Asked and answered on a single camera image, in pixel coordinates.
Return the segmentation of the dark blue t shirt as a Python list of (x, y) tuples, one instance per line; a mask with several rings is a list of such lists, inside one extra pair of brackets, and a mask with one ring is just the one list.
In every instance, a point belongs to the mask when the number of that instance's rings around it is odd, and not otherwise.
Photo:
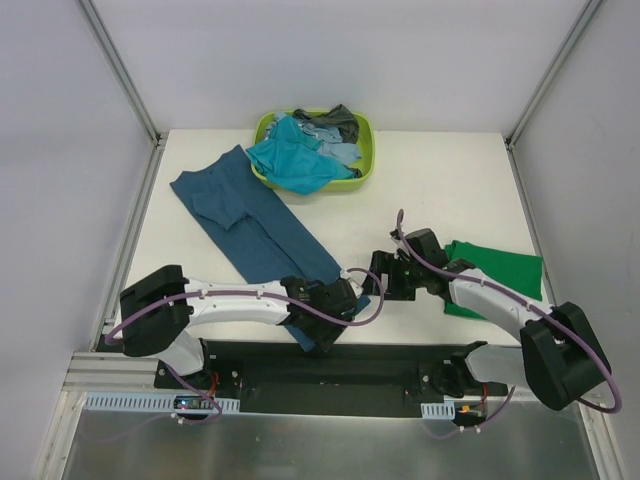
[(293, 276), (329, 284), (339, 278), (339, 264), (252, 173), (241, 146), (202, 170), (182, 172), (170, 186), (248, 283)]

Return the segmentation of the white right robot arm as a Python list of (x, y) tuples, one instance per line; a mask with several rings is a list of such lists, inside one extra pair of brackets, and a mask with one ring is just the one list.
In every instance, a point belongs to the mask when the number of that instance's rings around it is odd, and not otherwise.
[(529, 389), (547, 408), (560, 411), (585, 402), (594, 388), (609, 386), (621, 407), (610, 363), (584, 311), (576, 304), (552, 305), (494, 278), (482, 258), (454, 255), (430, 229), (392, 231), (393, 252), (375, 250), (369, 268), (382, 285), (367, 279), (364, 292), (391, 301), (412, 301), (419, 289), (446, 306), (468, 311), (517, 340), (500, 346), (477, 340), (457, 351), (442, 374), (450, 395), (473, 394), (484, 383)]

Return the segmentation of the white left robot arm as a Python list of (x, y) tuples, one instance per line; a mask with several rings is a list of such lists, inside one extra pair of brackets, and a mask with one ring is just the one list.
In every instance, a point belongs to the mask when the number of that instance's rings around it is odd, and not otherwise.
[(166, 265), (120, 293), (123, 353), (159, 358), (188, 388), (204, 387), (211, 365), (203, 340), (191, 328), (250, 322), (292, 330), (306, 349), (326, 349), (357, 313), (363, 290), (349, 273), (326, 284), (289, 276), (249, 285), (189, 279)]

